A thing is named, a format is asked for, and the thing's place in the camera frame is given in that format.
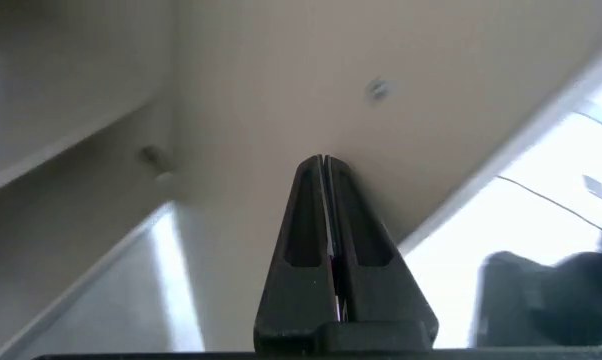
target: white shelf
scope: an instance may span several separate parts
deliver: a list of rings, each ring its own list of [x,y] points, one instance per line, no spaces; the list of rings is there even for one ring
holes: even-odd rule
[[[0,20],[0,187],[152,96],[134,66],[93,45],[46,22]]]

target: black object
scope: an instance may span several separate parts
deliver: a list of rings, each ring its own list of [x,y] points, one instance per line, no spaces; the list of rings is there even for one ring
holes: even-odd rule
[[[506,265],[501,267],[505,269],[501,275],[527,271],[519,262],[533,265],[532,272],[538,269],[529,260],[499,256],[505,261],[499,257],[493,261]],[[495,280],[503,279],[486,277],[490,283]],[[516,288],[519,278],[510,280],[498,289],[487,287]],[[525,303],[524,291],[503,294]],[[529,319],[511,316],[510,335],[503,333],[511,336],[534,328]],[[317,155],[301,163],[292,185],[255,320],[256,353],[88,354],[39,359],[602,360],[601,347],[434,351],[437,328],[436,317],[365,202],[350,168],[335,158]],[[536,336],[539,333],[531,334],[533,338],[521,345],[540,338]],[[553,342],[538,341],[537,345],[546,343]]]
[[[602,345],[602,252],[556,267],[503,252],[483,270],[476,346]]]
[[[254,326],[263,354],[432,348],[438,322],[344,162],[297,169]]]

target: metal bolt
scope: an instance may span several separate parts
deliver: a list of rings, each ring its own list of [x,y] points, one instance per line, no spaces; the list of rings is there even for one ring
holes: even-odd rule
[[[383,79],[376,78],[372,80],[367,89],[372,100],[381,101],[390,93],[390,84]]]

